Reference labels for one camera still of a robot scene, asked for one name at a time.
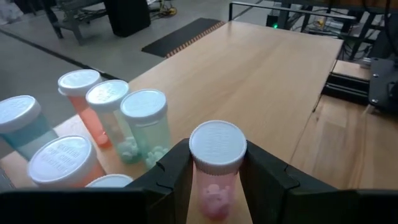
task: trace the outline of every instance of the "wooden table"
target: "wooden table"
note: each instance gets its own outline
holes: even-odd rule
[[[340,47],[340,40],[328,37],[229,22],[130,86],[156,88],[167,95],[174,144],[200,123],[223,119],[263,149],[335,187],[396,189],[398,181],[391,178],[398,169],[394,121],[363,115],[362,106],[325,96],[312,113]],[[344,62],[336,69],[362,76],[367,72]],[[56,131],[89,136],[77,116]],[[107,173],[142,175],[142,163],[125,166],[114,150],[97,150]],[[32,186],[26,161],[15,152],[0,166],[16,187]],[[192,186],[187,223],[209,223],[198,212]],[[236,198],[227,222],[250,223],[240,181]]]

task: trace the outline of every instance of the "chair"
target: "chair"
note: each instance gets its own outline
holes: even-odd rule
[[[61,28],[71,30],[80,45],[83,44],[83,36],[81,35],[79,25],[82,23],[89,24],[93,19],[98,19],[107,15],[105,9],[99,11],[83,9],[88,6],[102,3],[103,0],[57,0],[59,8],[65,13],[64,21],[59,21],[51,7],[46,4],[45,0],[41,1],[44,11],[58,38],[63,38]]]

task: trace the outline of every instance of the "blue pill bottle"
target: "blue pill bottle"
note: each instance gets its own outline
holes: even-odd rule
[[[33,96],[15,96],[0,101],[0,137],[26,160],[58,135],[42,114]]]

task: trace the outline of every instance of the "metal rail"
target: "metal rail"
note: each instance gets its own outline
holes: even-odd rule
[[[345,19],[345,20],[349,20],[349,21],[356,20],[356,17],[354,17],[354,16],[330,14],[330,13],[323,13],[323,12],[313,12],[313,11],[290,9],[290,8],[286,8],[286,7],[277,7],[277,6],[260,6],[258,4],[234,1],[229,4],[229,16],[228,16],[229,21],[235,20],[235,18],[236,18],[236,17],[233,17],[233,5],[256,7],[256,8],[261,8],[261,9],[273,9],[273,10],[280,10],[280,11],[287,11],[287,12],[296,12],[296,13],[309,14],[309,15],[314,15],[314,16],[325,16],[325,17],[330,17],[330,18]]]

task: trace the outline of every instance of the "concrete floor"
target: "concrete floor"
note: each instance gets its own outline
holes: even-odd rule
[[[63,30],[65,38],[58,40],[45,15],[6,25],[4,29],[129,81],[164,60],[164,58],[141,52],[141,48],[200,17],[227,21],[230,1],[173,0],[173,6],[178,10],[177,15],[168,19],[154,20],[150,27],[127,38],[116,37],[112,33],[108,17],[103,17],[92,21],[90,25],[81,26],[83,36],[87,40],[83,46],[77,44],[72,32],[68,30]],[[266,2],[266,4],[273,5],[273,2]],[[244,9],[245,7],[237,6],[235,14]],[[264,21],[263,24],[265,24],[267,11],[262,13],[263,17],[257,19]],[[62,18],[62,15],[61,12],[57,12],[58,18]]]

